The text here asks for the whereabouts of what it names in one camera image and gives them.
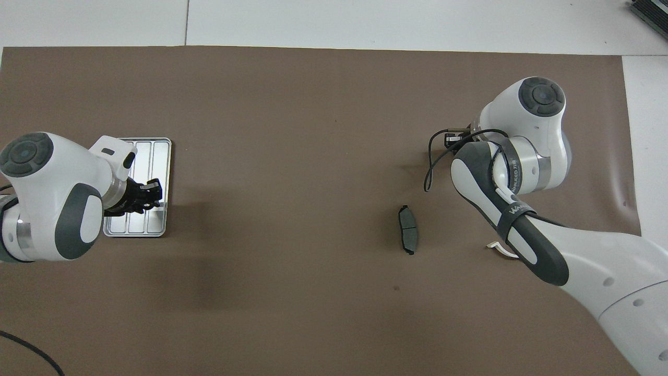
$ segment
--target brown surface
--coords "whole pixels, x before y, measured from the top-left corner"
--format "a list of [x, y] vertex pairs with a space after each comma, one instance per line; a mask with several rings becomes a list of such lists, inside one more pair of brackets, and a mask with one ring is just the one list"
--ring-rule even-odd
[[[635, 374], [570, 296], [484, 249], [496, 234], [447, 162], [422, 192], [433, 132], [546, 76], [566, 92], [574, 161], [525, 201], [639, 234], [619, 57], [5, 48], [2, 64], [2, 145], [36, 130], [174, 142], [163, 238], [0, 266], [0, 328], [68, 375]], [[1, 348], [2, 375], [49, 374]]]

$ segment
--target metal tray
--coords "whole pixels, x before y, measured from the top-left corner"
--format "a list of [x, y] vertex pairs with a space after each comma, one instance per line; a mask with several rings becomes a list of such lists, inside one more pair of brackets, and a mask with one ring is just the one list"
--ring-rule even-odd
[[130, 177], [137, 183], [159, 179], [162, 186], [160, 207], [144, 214], [129, 213], [122, 217], [105, 217], [102, 231], [112, 238], [157, 238], [165, 233], [169, 172], [172, 162], [172, 141], [163, 137], [120, 138], [134, 144], [137, 155], [130, 169]]

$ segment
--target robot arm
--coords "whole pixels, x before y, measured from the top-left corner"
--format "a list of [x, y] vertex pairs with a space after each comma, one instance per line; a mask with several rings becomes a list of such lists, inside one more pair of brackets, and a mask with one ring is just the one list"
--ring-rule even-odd
[[497, 128], [509, 137], [465, 144], [452, 182], [536, 276], [589, 310], [640, 374], [668, 375], [668, 252], [638, 236], [554, 224], [516, 196], [565, 178], [564, 107], [561, 89], [544, 78], [503, 91], [472, 130]]
[[101, 137], [90, 150], [46, 132], [17, 138], [0, 153], [15, 195], [0, 195], [0, 261], [74, 260], [100, 234], [104, 215], [150, 209], [157, 181], [128, 178], [136, 148]]

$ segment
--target wire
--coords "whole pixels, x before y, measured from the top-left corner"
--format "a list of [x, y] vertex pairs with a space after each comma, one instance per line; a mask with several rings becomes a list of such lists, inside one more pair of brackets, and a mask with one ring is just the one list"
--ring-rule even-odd
[[10, 341], [14, 341], [18, 343], [21, 346], [27, 347], [29, 350], [33, 351], [35, 354], [39, 355], [42, 359], [47, 361], [53, 369], [58, 373], [58, 376], [65, 376], [65, 373], [63, 370], [60, 368], [58, 363], [56, 363], [49, 355], [47, 355], [44, 351], [38, 349], [36, 346], [32, 345], [31, 343], [28, 343], [27, 341], [24, 341], [20, 339], [19, 337], [16, 337], [15, 335], [10, 335], [7, 332], [0, 331], [0, 337], [5, 337], [6, 339], [9, 339]]
[[441, 155], [436, 158], [434, 162], [432, 162], [432, 142], [434, 139], [442, 133], [449, 132], [448, 129], [443, 129], [439, 130], [436, 132], [430, 139], [429, 139], [429, 147], [428, 147], [428, 153], [429, 153], [429, 170], [427, 170], [427, 175], [424, 177], [424, 183], [422, 185], [422, 188], [424, 189], [425, 192], [429, 192], [429, 190], [432, 188], [432, 182], [434, 181], [434, 167], [436, 167], [436, 164], [443, 159], [444, 156], [448, 155], [448, 153], [452, 152], [453, 150], [456, 150], [457, 148], [460, 148], [462, 145], [470, 142], [475, 136], [478, 136], [479, 134], [483, 133], [499, 133], [503, 135], [504, 137], [508, 137], [508, 133], [505, 133], [503, 130], [500, 129], [485, 129], [485, 130], [479, 130], [478, 132], [473, 132], [469, 134], [468, 136], [462, 137], [461, 140], [457, 141], [456, 143], [450, 145], [449, 148], [446, 149]]
[[524, 214], [528, 215], [528, 216], [531, 217], [531, 218], [536, 218], [536, 219], [539, 219], [539, 220], [541, 220], [541, 221], [543, 221], [543, 222], [547, 222], [547, 223], [552, 224], [552, 225], [557, 225], [557, 226], [559, 226], [559, 227], [570, 228], [569, 226], [563, 225], [563, 224], [561, 224], [561, 223], [559, 223], [559, 222], [557, 222], [557, 221], [553, 221], [553, 220], [551, 220], [551, 219], [549, 219], [549, 218], [545, 218], [545, 217], [543, 217], [542, 215], [538, 215], [538, 214], [534, 213], [533, 211], [527, 211], [527, 212], [524, 213]]

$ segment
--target white tile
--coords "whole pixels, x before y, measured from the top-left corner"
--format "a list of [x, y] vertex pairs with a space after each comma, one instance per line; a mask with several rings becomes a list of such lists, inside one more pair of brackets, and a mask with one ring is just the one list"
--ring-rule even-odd
[[665, 55], [626, 0], [190, 0], [188, 44]]
[[668, 249], [668, 56], [624, 56], [635, 196], [643, 236]]
[[8, 46], [182, 45], [188, 0], [1, 0]]

